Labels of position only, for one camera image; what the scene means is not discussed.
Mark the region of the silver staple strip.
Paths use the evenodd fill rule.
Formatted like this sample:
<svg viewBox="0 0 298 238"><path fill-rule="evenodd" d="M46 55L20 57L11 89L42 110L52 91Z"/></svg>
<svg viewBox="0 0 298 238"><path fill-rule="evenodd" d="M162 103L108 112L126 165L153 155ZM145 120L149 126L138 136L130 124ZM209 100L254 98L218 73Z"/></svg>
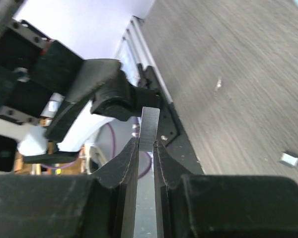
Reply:
<svg viewBox="0 0 298 238"><path fill-rule="evenodd" d="M143 107L141 116L141 127L139 133L139 150L152 152L156 141L160 109Z"/></svg>

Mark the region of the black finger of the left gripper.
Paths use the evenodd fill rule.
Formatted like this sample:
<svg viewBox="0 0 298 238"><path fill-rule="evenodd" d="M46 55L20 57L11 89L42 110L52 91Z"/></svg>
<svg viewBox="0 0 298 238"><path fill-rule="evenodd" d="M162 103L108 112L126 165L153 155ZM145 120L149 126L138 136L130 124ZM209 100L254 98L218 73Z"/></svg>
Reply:
<svg viewBox="0 0 298 238"><path fill-rule="evenodd" d="M25 155L23 156L23 162L25 164L66 164L74 162L79 156L78 151L55 151L52 154L40 154L40 155Z"/></svg>

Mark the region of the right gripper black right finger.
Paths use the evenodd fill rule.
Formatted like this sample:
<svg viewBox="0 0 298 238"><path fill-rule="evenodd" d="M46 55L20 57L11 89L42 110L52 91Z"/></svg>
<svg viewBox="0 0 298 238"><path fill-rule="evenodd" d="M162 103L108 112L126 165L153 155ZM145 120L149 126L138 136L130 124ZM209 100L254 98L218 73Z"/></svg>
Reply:
<svg viewBox="0 0 298 238"><path fill-rule="evenodd" d="M153 146L159 238L298 238L298 184L279 176L195 175Z"/></svg>

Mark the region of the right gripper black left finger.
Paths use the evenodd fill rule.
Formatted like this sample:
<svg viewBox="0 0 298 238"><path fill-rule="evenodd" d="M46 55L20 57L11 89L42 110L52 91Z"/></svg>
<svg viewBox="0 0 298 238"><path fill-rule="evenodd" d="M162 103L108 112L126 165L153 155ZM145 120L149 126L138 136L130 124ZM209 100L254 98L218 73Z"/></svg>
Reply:
<svg viewBox="0 0 298 238"><path fill-rule="evenodd" d="M131 238L139 141L90 175L0 175L0 238Z"/></svg>

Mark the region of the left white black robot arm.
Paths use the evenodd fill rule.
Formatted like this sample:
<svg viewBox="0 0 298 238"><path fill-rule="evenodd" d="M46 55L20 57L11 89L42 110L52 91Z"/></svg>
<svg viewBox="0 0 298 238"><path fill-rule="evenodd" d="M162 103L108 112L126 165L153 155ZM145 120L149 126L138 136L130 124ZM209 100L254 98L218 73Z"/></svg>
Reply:
<svg viewBox="0 0 298 238"><path fill-rule="evenodd" d="M82 59L26 21L0 22L0 174L73 163L109 118L127 121L160 95L133 86L117 59Z"/></svg>

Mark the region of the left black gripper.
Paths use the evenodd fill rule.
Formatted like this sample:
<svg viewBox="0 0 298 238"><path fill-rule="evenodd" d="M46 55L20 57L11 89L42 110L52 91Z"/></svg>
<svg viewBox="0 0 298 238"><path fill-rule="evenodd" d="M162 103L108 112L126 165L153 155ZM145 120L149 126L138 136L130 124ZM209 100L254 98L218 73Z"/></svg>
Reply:
<svg viewBox="0 0 298 238"><path fill-rule="evenodd" d="M0 171L13 169L18 142L38 124L54 93L66 96L44 136L62 142L86 103L120 69L117 59L82 65L60 42L26 21L10 20L0 36Z"/></svg>

